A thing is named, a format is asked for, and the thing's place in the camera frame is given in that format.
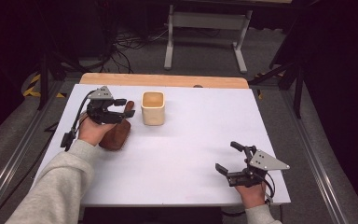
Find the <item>white tabletop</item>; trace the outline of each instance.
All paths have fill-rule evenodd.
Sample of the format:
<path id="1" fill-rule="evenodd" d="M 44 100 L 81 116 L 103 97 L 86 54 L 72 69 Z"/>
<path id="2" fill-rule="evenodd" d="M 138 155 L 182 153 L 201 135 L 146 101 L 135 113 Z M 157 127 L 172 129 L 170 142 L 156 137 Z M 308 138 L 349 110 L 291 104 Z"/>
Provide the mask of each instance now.
<path id="1" fill-rule="evenodd" d="M 75 85 L 37 175 L 59 152 L 83 98 L 101 85 Z M 245 154 L 230 146 L 236 141 L 275 157 L 251 90 L 181 87 L 108 86 L 113 96 L 135 103 L 131 133 L 117 152 L 104 151 L 95 178 L 83 198 L 85 206 L 229 206 L 241 203 L 214 165 L 230 172 L 246 167 Z M 144 91 L 165 94 L 165 123 L 145 126 Z M 123 111 L 111 106 L 111 111 Z M 276 185 L 275 203 L 290 203 L 280 171 L 269 172 Z"/>

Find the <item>gray carpet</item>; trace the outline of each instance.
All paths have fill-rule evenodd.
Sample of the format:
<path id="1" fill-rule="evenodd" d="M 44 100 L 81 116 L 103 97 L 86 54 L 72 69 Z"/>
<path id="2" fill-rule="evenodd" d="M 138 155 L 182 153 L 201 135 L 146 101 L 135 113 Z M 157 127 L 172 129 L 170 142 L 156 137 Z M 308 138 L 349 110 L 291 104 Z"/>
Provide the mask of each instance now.
<path id="1" fill-rule="evenodd" d="M 152 42 L 141 49 L 128 49 L 123 53 L 131 62 L 131 69 L 138 74 L 245 77 L 250 80 L 253 79 L 255 74 L 269 70 L 269 63 L 284 39 L 284 35 L 280 31 L 249 30 L 242 47 L 242 54 L 248 67 L 248 73 L 243 75 L 239 73 L 235 56 L 230 46 L 230 43 L 236 37 L 237 34 L 232 32 L 222 31 L 216 37 L 208 37 L 192 30 L 175 30 L 172 70 L 170 71 L 163 69 L 166 49 L 166 40 L 164 39 Z M 126 64 L 123 57 L 119 58 L 114 55 L 114 58 Z M 118 69 L 116 65 L 110 62 L 105 67 L 105 71 L 117 73 Z M 123 67 L 120 68 L 120 71 L 127 72 L 126 68 Z M 62 84 L 61 92 L 70 93 L 79 80 L 78 76 L 79 74 L 77 73 L 70 74 L 70 77 Z M 272 85 L 276 81 L 276 78 L 272 78 L 266 83 Z M 282 207 L 282 214 L 278 206 L 272 206 L 270 208 L 272 215 L 275 218 L 280 218 L 283 215 L 284 223 L 334 223 L 326 207 L 324 197 L 315 181 L 296 125 L 290 117 L 290 108 L 284 104 L 281 92 L 266 86 L 258 87 L 258 89 L 262 90 L 263 99 L 258 100 L 256 98 L 257 103 L 275 153 L 280 160 L 291 166 L 291 169 L 283 177 L 292 202 Z M 66 100 L 67 98 L 53 99 L 48 113 L 35 132 L 28 152 L 21 161 L 21 165 L 13 176 L 2 199 L 5 199 L 21 180 L 23 174 L 43 149 L 50 135 L 50 133 L 44 132 L 44 129 L 60 120 Z M 26 97 L 24 103 L 1 126 L 0 171 L 20 142 L 21 136 L 35 113 L 37 104 L 38 98 Z M 302 122 L 309 134 L 310 142 L 328 174 L 343 213 L 349 223 L 358 223 L 358 198 L 351 187 L 351 183 L 339 167 L 306 90 L 304 90 L 301 115 Z M 36 172 L 37 166 L 38 164 L 1 209 L 0 223 L 4 223 L 8 219 L 21 199 L 26 195 L 33 182 L 31 177 Z M 223 208 L 228 212 L 240 211 L 241 209 L 240 206 Z M 245 219 L 245 216 L 225 217 L 224 223 L 246 223 Z"/>

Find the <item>wooden table edge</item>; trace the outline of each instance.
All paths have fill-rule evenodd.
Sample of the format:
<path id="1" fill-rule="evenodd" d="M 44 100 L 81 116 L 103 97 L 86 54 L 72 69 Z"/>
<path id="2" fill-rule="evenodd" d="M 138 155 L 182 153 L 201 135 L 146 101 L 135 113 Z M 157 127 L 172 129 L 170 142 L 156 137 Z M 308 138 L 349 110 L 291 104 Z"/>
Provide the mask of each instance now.
<path id="1" fill-rule="evenodd" d="M 82 76 L 79 83 L 119 86 L 201 86 L 204 88 L 249 89 L 248 82 L 243 77 L 86 73 Z"/>

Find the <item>hand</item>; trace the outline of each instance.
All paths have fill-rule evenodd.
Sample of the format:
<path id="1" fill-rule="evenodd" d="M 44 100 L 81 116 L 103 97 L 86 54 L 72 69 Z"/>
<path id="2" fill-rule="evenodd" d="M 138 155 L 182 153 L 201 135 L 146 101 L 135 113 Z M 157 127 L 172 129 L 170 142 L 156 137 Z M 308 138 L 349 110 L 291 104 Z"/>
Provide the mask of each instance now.
<path id="1" fill-rule="evenodd" d="M 82 114 L 79 122 L 78 139 L 88 142 L 93 146 L 97 146 L 103 139 L 103 136 L 116 126 L 116 124 L 97 124 L 87 114 Z"/>
<path id="2" fill-rule="evenodd" d="M 245 186 L 237 186 L 235 189 L 241 195 L 243 206 L 245 206 L 246 209 L 265 204 L 265 183 L 254 185 L 250 188 L 246 188 Z"/>

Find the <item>gray sleeve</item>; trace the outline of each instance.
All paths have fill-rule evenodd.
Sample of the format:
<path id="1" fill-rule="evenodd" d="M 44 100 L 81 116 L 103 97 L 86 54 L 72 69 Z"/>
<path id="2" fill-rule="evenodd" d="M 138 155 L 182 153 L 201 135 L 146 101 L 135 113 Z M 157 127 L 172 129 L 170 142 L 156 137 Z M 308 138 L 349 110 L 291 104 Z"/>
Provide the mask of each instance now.
<path id="1" fill-rule="evenodd" d="M 7 223 L 77 223 L 80 200 L 94 176 L 100 149 L 76 140 L 39 175 Z"/>
<path id="2" fill-rule="evenodd" d="M 248 224 L 279 224 L 278 220 L 275 220 L 270 211 L 269 206 L 266 204 L 245 209 Z"/>

